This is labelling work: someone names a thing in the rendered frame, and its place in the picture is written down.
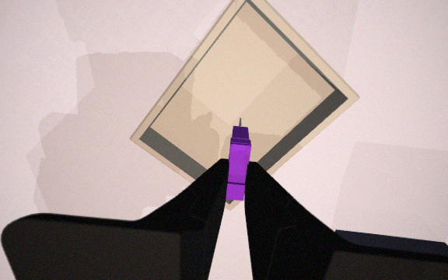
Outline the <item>beige square tray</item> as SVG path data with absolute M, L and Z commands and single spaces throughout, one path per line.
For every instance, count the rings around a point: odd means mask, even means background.
M 359 98 L 267 0 L 232 0 L 130 140 L 193 183 L 241 117 L 272 175 Z

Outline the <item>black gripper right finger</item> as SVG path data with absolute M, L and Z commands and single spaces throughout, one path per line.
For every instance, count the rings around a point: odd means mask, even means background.
M 348 242 L 257 162 L 244 209 L 253 280 L 448 280 L 448 255 Z

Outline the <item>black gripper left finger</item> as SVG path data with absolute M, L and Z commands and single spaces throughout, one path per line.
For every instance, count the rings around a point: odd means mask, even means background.
M 136 220 L 35 213 L 0 237 L 16 280 L 208 280 L 226 204 L 220 159 Z

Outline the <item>dark grey fuse block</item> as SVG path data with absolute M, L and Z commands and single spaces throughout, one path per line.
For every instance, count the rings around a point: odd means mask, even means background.
M 416 240 L 408 237 L 387 236 L 372 233 L 359 233 L 344 230 L 335 232 L 348 242 L 371 247 L 390 248 L 411 252 L 448 255 L 448 245 L 444 242 Z

